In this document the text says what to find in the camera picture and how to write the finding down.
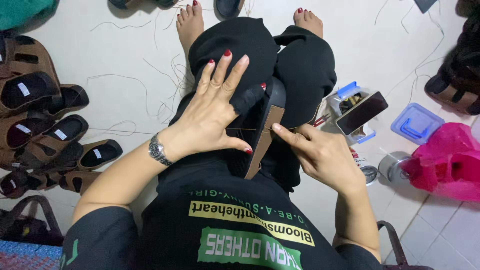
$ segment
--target hand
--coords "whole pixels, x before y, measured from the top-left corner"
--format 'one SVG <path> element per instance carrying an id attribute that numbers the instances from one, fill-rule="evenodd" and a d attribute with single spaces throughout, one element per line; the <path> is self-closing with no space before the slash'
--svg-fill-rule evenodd
<path id="1" fill-rule="evenodd" d="M 225 131 L 238 117 L 229 101 L 250 59 L 244 55 L 224 82 L 231 61 L 232 54 L 223 55 L 212 78 L 215 62 L 210 60 L 185 112 L 175 124 L 159 133 L 158 140 L 164 145 L 165 156 L 169 160 L 178 161 L 191 154 L 226 148 L 252 153 L 248 143 L 227 136 Z"/>
<path id="2" fill-rule="evenodd" d="M 341 195 L 366 189 L 365 176 L 342 135 L 322 132 L 309 124 L 297 128 L 295 134 L 277 123 L 272 129 L 290 144 L 307 175 Z"/>

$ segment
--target phone screen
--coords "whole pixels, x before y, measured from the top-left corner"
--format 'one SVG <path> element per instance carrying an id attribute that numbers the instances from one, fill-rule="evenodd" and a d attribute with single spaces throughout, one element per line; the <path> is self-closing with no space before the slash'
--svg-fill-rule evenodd
<path id="1" fill-rule="evenodd" d="M 376 92 L 352 111 L 344 114 L 336 123 L 345 135 L 350 135 L 386 108 L 388 104 L 384 97 L 380 92 Z"/>

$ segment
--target silver watch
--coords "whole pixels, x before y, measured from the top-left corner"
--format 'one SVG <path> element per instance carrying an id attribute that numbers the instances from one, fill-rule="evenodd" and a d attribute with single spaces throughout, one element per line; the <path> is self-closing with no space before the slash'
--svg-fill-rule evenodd
<path id="1" fill-rule="evenodd" d="M 174 162 L 171 162 L 165 157 L 165 152 L 163 151 L 163 144 L 158 141 L 157 134 L 155 134 L 152 139 L 150 140 L 150 145 L 148 146 L 148 154 L 159 161 L 165 166 L 171 166 Z"/>

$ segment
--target black t-shirt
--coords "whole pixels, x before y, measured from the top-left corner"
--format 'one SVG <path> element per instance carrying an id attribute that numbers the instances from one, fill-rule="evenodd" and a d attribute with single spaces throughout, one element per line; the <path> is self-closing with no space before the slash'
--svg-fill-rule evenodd
<path id="1" fill-rule="evenodd" d="M 78 220 L 65 238 L 61 269 L 382 268 L 360 246 L 333 249 L 267 178 L 198 172 L 157 191 L 142 214 L 140 236 L 124 208 L 98 209 Z"/>

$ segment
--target woman's right hand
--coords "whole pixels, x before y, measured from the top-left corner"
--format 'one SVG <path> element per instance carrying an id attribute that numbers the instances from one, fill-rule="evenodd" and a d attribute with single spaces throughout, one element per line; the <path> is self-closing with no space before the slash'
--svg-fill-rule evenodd
<path id="1" fill-rule="evenodd" d="M 298 127 L 295 133 L 277 123 L 272 129 L 290 144 L 307 175 L 343 196 L 366 189 L 365 176 L 357 167 L 343 135 L 326 133 L 309 124 Z"/>

